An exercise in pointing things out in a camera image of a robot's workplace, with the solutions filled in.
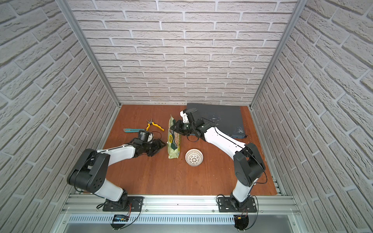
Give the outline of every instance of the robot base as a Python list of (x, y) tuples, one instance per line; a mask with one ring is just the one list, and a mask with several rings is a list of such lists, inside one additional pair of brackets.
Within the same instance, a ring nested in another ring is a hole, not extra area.
[(140, 212), (142, 208), (142, 196), (131, 196), (128, 198), (127, 192), (125, 191), (120, 197), (119, 201), (111, 201), (106, 199), (102, 211), (108, 212), (128, 212), (129, 206), (132, 206), (132, 212)]
[(234, 197), (231, 196), (218, 197), (217, 202), (219, 204), (219, 212), (246, 212), (246, 210), (248, 213), (257, 212), (255, 200), (253, 197), (248, 197), (242, 203), (237, 203), (239, 205), (238, 208), (235, 208), (235, 206), (233, 205), (237, 201)]

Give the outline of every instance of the pliers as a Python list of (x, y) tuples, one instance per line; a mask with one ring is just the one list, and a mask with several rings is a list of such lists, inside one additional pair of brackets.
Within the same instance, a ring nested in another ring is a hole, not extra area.
[(148, 127), (146, 128), (146, 131), (148, 131), (148, 129), (150, 128), (150, 124), (152, 124), (152, 125), (158, 127), (160, 130), (164, 131), (164, 129), (163, 129), (162, 127), (160, 127), (159, 125), (157, 125), (157, 124), (155, 124), (155, 123), (153, 122), (153, 118), (150, 119), (150, 121), (148, 121), (148, 120), (146, 120), (146, 121), (148, 122)]

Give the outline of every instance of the black mounting plate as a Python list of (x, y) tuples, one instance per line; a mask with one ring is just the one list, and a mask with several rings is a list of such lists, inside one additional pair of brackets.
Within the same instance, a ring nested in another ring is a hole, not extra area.
[(140, 212), (142, 208), (142, 202), (144, 200), (143, 196), (129, 196), (128, 197), (128, 205), (125, 209), (119, 207), (117, 202), (112, 202), (110, 200), (106, 200), (105, 204), (102, 208), (102, 211), (109, 211), (109, 212), (127, 212), (129, 211), (129, 206), (132, 203), (132, 212)]
[(231, 205), (231, 199), (232, 199), (231, 197), (218, 197), (217, 198), (217, 202), (219, 205), (219, 212), (243, 212), (243, 211), (246, 212), (246, 209), (248, 213), (257, 212), (256, 203), (253, 197), (248, 197), (244, 205), (238, 210), (233, 209)]

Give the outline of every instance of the yellow pliers handle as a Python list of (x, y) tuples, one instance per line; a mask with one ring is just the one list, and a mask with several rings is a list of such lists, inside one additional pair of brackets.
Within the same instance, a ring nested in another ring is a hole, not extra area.
[(159, 125), (157, 124), (154, 124), (154, 122), (152, 123), (154, 126), (158, 127), (160, 130), (164, 131), (164, 129), (162, 127), (160, 127)]

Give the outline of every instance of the metal rail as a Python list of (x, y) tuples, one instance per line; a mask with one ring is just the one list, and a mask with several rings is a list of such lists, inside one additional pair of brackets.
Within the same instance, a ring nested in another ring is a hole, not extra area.
[(266, 81), (269, 78), (273, 68), (275, 67), (275, 64), (278, 61), (278, 58), (280, 57), (281, 52), (282, 52), (283, 48), (285, 47), (285, 45), (286, 45), (286, 43), (287, 43), (287, 41), (290, 37), (290, 34), (293, 31), (299, 17), (301, 16), (301, 13), (302, 13), (306, 3), (307, 3), (307, 0), (298, 0), (297, 4), (295, 5), (293, 13), (291, 14), (291, 17), (289, 19), (289, 22), (287, 23), (287, 25), (285, 27), (285, 30), (283, 31), (283, 34), (282, 34), (282, 36), (280, 38), (280, 41), (279, 41), (279, 43), (278, 43), (278, 45), (275, 49), (275, 52), (273, 53), (273, 56), (272, 56), (268, 66), (267, 66), (267, 69), (266, 69), (266, 71), (263, 75), (263, 78), (260, 81), (259, 87), (254, 94), (253, 100), (251, 101), (251, 104), (250, 104), (250, 109), (253, 108), (256, 101), (258, 100), (259, 95), (260, 95), (264, 85), (266, 84)]
[[(142, 213), (146, 214), (237, 214), (219, 213), (215, 196), (141, 195)], [(257, 196), (259, 214), (299, 215), (292, 196)], [(70, 194), (62, 207), (62, 214), (111, 213), (97, 211), (104, 199), (92, 194)]]
[(70, 27), (72, 31), (75, 33), (76, 38), (80, 42), (80, 44), (83, 47), (83, 50), (87, 54), (88, 59), (91, 61), (93, 67), (95, 68), (98, 76), (100, 77), (102, 83), (104, 84), (106, 90), (109, 92), (110, 97), (114, 101), (115, 105), (119, 108), (120, 107), (120, 102), (115, 95), (113, 88), (111, 87), (105, 72), (103, 71), (100, 63), (98, 62), (98, 59), (96, 55), (94, 54), (87, 38), (85, 37), (83, 30), (80, 28), (78, 21), (76, 20), (67, 0), (56, 0), (58, 6), (61, 9), (61, 12), (65, 16), (67, 22), (70, 24)]

